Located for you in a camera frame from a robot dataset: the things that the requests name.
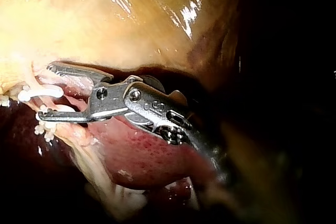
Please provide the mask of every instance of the white tissue strand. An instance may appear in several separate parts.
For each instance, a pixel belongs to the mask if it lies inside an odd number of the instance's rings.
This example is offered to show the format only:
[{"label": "white tissue strand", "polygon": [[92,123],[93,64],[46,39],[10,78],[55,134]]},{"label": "white tissue strand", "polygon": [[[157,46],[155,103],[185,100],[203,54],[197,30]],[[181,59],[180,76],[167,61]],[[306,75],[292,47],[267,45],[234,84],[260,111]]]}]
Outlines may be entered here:
[{"label": "white tissue strand", "polygon": [[147,198],[143,195],[144,190],[133,190],[120,185],[116,185],[114,199],[126,204],[129,209],[138,211],[147,204]]},{"label": "white tissue strand", "polygon": [[19,101],[29,102],[32,97],[38,97],[40,95],[61,98],[64,95],[64,91],[61,87],[56,85],[43,84],[41,85],[41,89],[37,90],[24,85],[22,91],[17,95],[17,98]]},{"label": "white tissue strand", "polygon": [[9,107],[9,97],[0,94],[0,106]]}]

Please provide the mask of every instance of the metal instrument jaw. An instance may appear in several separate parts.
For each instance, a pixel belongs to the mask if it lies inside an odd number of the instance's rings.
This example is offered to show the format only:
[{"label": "metal instrument jaw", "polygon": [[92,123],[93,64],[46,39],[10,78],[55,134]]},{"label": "metal instrument jaw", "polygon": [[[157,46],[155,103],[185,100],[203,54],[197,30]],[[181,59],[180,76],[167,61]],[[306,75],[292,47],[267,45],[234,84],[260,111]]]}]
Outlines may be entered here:
[{"label": "metal instrument jaw", "polygon": [[47,113],[38,112],[39,118],[47,122],[89,123],[126,114],[128,108],[123,103],[123,93],[129,83],[142,81],[137,76],[129,76],[121,83],[109,84],[108,82],[111,82],[114,78],[113,75],[94,68],[78,67],[67,63],[54,62],[47,69],[60,76],[90,78],[94,85],[85,111],[61,112],[48,110]]},{"label": "metal instrument jaw", "polygon": [[133,125],[168,143],[186,142],[184,131],[191,125],[188,109],[175,103],[169,95],[143,82],[138,76],[128,76],[123,82],[110,84],[113,75],[93,68],[77,67],[66,63],[52,63],[48,69],[61,76],[90,78],[94,84],[83,112],[48,110],[39,112],[42,121],[90,123],[124,115]]}]

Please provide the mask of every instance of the silver surgical tool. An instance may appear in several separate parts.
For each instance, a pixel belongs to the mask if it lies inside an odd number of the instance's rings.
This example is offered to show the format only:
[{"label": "silver surgical tool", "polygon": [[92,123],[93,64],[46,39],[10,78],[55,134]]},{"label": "silver surgical tool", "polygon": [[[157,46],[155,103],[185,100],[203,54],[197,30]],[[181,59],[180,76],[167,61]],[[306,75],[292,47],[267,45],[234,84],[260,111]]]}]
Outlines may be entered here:
[{"label": "silver surgical tool", "polygon": [[94,86],[85,111],[39,112],[42,121],[90,123],[123,115],[133,125],[169,144],[193,146],[213,163],[218,180],[226,182],[227,174],[223,172],[226,155],[222,147],[189,122],[190,109],[165,94],[162,84],[155,78],[130,75],[120,83],[111,83],[113,75],[93,68],[52,63],[48,69],[61,76],[85,76]]}]

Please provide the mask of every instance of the metal screw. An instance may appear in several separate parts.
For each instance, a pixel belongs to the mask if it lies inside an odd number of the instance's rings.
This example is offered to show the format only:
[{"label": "metal screw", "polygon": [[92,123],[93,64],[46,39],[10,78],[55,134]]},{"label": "metal screw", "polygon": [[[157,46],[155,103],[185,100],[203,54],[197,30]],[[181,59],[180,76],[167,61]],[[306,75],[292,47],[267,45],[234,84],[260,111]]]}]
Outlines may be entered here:
[{"label": "metal screw", "polygon": [[133,89],[130,92],[130,100],[132,102],[138,102],[141,98],[141,92],[138,89]]},{"label": "metal screw", "polygon": [[97,98],[99,100],[104,100],[107,97],[107,89],[106,88],[100,88],[97,91]]}]

